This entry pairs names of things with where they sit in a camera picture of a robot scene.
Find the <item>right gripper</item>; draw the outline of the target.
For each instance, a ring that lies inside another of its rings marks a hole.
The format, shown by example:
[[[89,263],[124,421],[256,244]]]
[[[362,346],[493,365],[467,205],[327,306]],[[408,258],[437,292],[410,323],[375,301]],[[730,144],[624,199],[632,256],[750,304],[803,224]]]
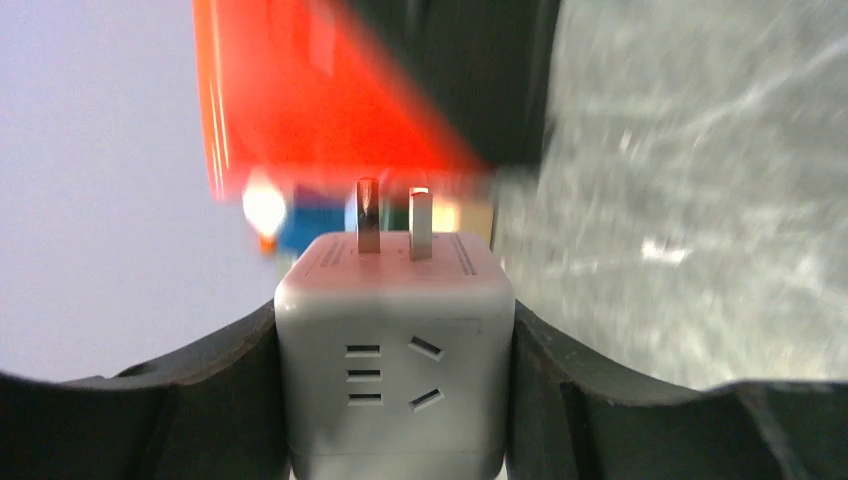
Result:
[[[560,2],[348,5],[486,165],[540,165]]]

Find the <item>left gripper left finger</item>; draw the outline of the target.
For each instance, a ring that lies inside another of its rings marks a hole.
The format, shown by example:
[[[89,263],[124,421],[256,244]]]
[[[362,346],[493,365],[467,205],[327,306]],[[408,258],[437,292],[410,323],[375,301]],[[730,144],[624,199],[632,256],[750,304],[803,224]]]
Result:
[[[1,377],[5,479],[285,479],[274,309],[114,377]]]

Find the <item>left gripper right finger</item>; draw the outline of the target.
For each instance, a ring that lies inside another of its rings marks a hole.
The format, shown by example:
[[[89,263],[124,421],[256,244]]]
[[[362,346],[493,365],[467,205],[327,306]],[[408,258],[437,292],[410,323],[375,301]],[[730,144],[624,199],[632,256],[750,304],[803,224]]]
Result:
[[[512,479],[843,479],[847,387],[743,381],[707,391],[627,368],[515,308]]]

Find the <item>white cube socket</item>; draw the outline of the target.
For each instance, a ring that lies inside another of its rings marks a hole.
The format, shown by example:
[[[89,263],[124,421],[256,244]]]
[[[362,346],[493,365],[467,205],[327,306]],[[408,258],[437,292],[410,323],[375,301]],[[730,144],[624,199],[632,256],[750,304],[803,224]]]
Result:
[[[513,286],[469,232],[379,227],[374,178],[357,229],[317,237],[274,295],[286,440],[298,479],[494,479],[504,462]]]

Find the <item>red cube socket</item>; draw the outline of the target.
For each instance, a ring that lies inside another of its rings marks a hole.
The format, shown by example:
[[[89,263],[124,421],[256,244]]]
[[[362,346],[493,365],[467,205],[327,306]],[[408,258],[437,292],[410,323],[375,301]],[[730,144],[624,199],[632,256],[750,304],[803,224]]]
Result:
[[[210,191],[255,168],[279,187],[345,192],[383,172],[452,183],[484,170],[345,1],[196,1],[197,90]]]

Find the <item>blue cube socket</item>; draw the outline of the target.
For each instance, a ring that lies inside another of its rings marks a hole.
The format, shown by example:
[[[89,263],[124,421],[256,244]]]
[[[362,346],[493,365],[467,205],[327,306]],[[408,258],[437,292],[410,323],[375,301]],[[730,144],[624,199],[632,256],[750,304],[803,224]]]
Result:
[[[277,251],[301,255],[312,241],[345,230],[346,201],[297,185],[277,236]]]

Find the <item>beige cube socket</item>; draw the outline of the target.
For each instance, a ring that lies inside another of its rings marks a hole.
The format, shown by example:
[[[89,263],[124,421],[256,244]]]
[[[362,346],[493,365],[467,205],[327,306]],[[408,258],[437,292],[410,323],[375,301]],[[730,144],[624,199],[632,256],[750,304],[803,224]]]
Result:
[[[433,232],[471,232],[492,245],[495,205],[489,199],[433,197]]]

